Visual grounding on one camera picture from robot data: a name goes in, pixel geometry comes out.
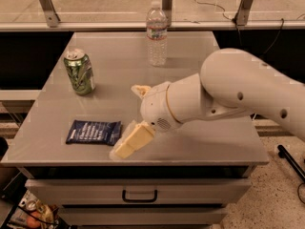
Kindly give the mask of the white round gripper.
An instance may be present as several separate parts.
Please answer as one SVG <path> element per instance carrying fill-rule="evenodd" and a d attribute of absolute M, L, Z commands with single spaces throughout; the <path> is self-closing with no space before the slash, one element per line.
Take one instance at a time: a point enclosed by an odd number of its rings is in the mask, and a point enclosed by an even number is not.
<path fill-rule="evenodd" d="M 140 113 L 145 121 L 132 121 L 113 146 L 110 159 L 125 159 L 149 144 L 155 131 L 168 132 L 181 126 L 168 106 L 167 91 L 170 82 L 157 86 L 133 85 L 132 92 L 142 99 Z"/>

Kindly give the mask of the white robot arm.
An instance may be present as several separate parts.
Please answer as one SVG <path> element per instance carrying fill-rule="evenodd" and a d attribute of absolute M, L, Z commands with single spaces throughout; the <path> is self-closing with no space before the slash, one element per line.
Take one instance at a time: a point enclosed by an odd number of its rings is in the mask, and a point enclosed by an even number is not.
<path fill-rule="evenodd" d="M 305 139 L 305 85 L 242 50 L 218 50 L 199 73 L 153 87 L 134 85 L 132 91 L 141 99 L 143 121 L 127 126 L 110 152 L 113 160 L 131 156 L 156 133 L 193 120 L 259 114 Z"/>

